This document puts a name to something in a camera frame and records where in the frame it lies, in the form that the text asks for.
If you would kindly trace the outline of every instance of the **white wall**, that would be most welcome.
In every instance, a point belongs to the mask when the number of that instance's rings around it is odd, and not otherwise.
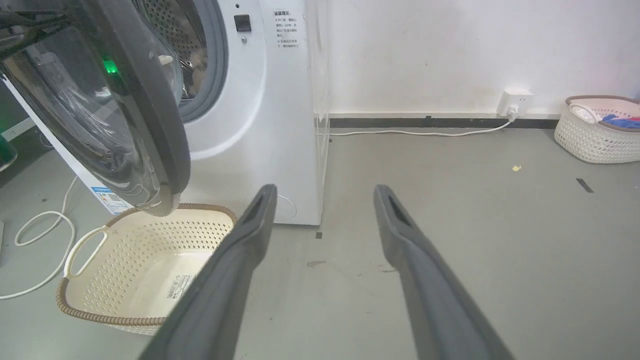
[[[638,0],[329,1],[337,117],[493,116],[507,86],[536,94],[534,118],[640,95]]]

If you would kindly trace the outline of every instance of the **blue cloth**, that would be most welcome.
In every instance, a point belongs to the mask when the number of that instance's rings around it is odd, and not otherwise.
[[[602,121],[613,126],[622,127],[624,129],[640,129],[640,121],[630,119],[616,119],[616,114],[609,114],[602,118]]]

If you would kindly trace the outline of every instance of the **front-loading washing machine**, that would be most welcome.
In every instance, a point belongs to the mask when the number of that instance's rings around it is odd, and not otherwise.
[[[39,31],[4,59],[4,82],[109,211],[162,216],[179,201],[240,214],[273,183],[275,222],[320,224],[326,0],[48,6],[2,9],[20,17],[2,36]]]

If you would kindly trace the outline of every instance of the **beige plastic basket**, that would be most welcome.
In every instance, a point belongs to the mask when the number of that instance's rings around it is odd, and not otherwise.
[[[167,217],[127,210],[74,245],[58,307],[76,318],[153,335],[236,220],[227,208],[203,204],[181,204]],[[77,251],[99,233],[102,241],[73,274]]]
[[[567,109],[560,117],[554,138],[576,158],[594,164],[615,164],[640,161],[640,132],[598,121],[609,114],[619,117],[640,117],[640,106],[632,99],[620,96],[574,96],[566,100]],[[576,114],[583,109],[591,116]]]

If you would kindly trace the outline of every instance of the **floor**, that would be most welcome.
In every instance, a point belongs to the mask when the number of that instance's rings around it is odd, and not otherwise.
[[[65,225],[28,247],[12,239],[31,216],[60,208],[72,178],[50,153],[0,189],[1,293],[37,283],[57,265]],[[274,229],[252,280],[236,359],[415,358],[399,278],[377,234],[378,183],[395,191],[517,359],[638,353],[640,165],[589,165],[558,147],[551,131],[506,129],[464,138],[334,137],[323,224]],[[79,234],[109,218],[82,186],[70,205]],[[145,336],[61,313],[59,278],[0,301],[3,358],[141,352]]]

